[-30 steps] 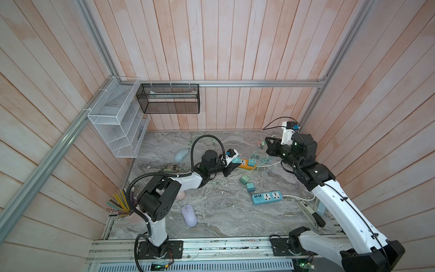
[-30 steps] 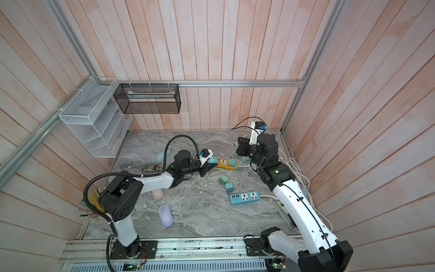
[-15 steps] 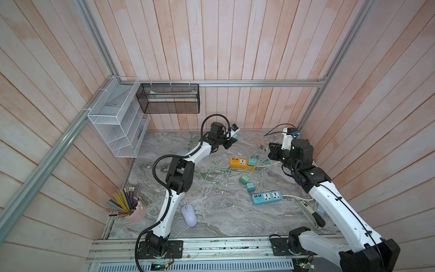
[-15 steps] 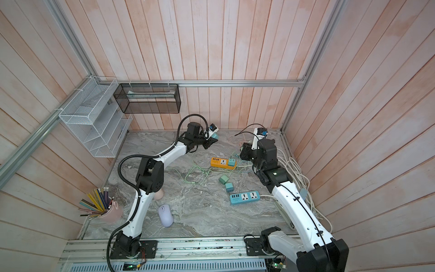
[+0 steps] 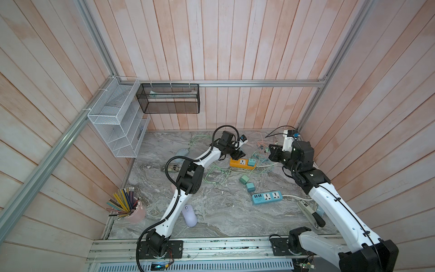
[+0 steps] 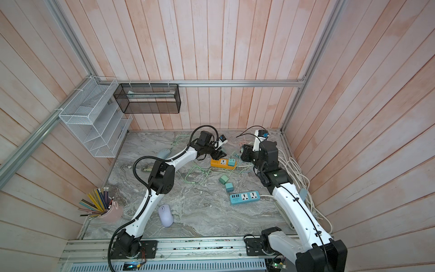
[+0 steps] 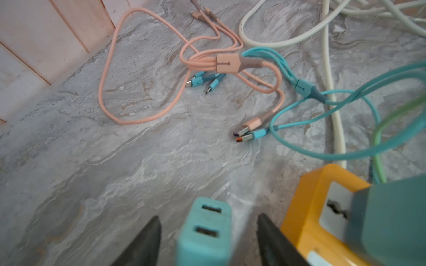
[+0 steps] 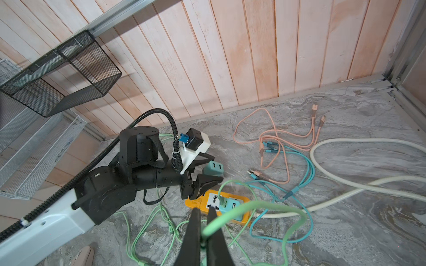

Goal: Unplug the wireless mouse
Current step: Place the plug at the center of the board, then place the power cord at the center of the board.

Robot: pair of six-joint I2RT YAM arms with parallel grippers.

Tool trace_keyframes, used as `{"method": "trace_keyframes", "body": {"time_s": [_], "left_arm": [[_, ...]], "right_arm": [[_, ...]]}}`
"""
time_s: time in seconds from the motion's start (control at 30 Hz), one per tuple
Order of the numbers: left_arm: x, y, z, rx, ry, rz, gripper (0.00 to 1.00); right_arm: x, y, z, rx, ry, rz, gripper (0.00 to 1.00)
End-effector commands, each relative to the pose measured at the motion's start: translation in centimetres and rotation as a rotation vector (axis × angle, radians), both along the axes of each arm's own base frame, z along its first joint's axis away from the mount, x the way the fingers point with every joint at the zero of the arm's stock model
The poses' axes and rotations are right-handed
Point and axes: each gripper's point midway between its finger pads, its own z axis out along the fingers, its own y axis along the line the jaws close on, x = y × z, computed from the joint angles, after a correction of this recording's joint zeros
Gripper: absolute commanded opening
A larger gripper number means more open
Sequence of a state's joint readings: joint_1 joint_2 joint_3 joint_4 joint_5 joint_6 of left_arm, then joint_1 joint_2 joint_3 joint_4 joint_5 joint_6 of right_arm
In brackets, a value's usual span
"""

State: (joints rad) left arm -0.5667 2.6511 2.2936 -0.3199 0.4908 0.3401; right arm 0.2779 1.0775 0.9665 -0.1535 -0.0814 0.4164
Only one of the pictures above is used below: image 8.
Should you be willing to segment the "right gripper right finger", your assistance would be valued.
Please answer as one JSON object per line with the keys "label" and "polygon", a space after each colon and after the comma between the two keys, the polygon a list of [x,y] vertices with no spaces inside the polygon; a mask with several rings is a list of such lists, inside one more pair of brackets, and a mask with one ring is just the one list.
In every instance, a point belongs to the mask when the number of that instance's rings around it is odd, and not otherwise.
{"label": "right gripper right finger", "polygon": [[205,234],[206,266],[234,266],[222,229]]}

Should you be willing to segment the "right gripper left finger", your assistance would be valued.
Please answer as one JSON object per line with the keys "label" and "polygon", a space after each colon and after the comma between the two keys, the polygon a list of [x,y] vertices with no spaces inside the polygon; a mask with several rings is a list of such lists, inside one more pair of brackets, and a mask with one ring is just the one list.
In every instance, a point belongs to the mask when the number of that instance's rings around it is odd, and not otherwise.
{"label": "right gripper left finger", "polygon": [[200,266],[201,212],[194,208],[174,266]]}

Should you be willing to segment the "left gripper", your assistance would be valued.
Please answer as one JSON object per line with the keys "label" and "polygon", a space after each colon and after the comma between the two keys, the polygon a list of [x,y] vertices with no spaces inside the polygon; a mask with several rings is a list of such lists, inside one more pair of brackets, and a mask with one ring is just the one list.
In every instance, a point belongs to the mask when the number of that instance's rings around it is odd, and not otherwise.
{"label": "left gripper", "polygon": [[164,168],[156,168],[153,166],[141,166],[133,171],[133,181],[137,191],[144,191],[161,187],[179,186],[181,198],[183,200],[196,200],[203,196],[209,189],[223,182],[221,176],[212,176],[198,174],[197,179],[193,181],[191,174],[194,173],[195,167],[208,164],[214,161],[215,157],[210,154],[198,154],[203,159],[194,160],[191,166],[185,170],[183,174],[173,169],[171,163]]}

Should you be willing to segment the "pink mouse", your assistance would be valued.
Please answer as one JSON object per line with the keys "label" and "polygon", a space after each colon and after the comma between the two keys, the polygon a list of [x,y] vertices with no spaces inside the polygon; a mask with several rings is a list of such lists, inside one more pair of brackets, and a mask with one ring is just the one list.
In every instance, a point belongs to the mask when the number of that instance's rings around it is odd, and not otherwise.
{"label": "pink mouse", "polygon": [[90,246],[82,248],[78,255],[70,262],[69,266],[92,266],[94,249]]}

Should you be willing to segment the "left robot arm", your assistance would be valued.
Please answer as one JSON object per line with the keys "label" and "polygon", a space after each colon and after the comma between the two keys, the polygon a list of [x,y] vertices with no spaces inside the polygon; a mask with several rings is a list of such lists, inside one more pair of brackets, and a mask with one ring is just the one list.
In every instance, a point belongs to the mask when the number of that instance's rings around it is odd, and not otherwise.
{"label": "left robot arm", "polygon": [[1,264],[38,264],[133,202],[139,191],[177,186],[183,200],[199,198],[223,181],[191,176],[214,160],[209,147],[209,137],[196,129],[179,134],[168,111],[146,111],[73,179],[1,232]]}

